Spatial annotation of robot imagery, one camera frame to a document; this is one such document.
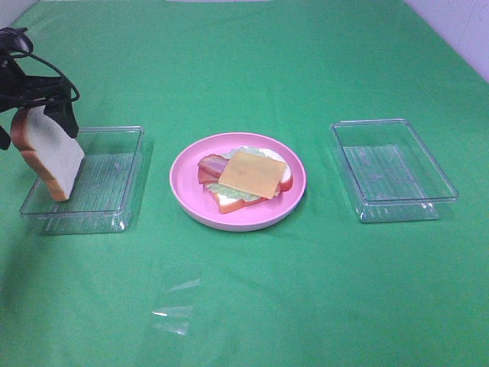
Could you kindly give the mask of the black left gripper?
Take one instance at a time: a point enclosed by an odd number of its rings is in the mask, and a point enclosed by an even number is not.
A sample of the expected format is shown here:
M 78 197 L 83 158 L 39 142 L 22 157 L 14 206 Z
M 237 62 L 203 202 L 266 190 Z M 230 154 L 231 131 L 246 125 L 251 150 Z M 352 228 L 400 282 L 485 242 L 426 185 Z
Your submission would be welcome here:
M 44 107 L 70 138 L 76 138 L 79 126 L 72 106 L 71 85 L 63 76 L 30 76 L 13 60 L 1 61 L 1 112 L 20 107 Z M 0 148 L 7 150 L 10 136 L 0 127 Z

